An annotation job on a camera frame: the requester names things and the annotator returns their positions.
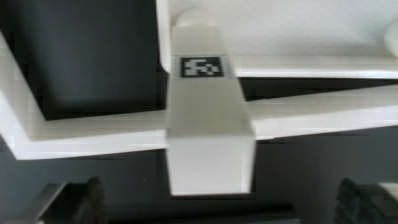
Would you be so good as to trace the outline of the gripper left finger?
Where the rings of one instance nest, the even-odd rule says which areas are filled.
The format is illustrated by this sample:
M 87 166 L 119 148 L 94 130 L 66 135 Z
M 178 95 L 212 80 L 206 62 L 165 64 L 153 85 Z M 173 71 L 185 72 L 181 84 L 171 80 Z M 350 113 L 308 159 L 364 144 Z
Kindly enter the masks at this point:
M 100 178 L 48 184 L 14 224 L 109 224 Z

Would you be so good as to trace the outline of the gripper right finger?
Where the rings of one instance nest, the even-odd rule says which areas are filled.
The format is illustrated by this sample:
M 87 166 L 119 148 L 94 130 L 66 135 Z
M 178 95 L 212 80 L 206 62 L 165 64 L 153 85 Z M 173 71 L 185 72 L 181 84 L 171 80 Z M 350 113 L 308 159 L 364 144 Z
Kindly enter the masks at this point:
M 340 183 L 334 224 L 398 224 L 398 183 Z

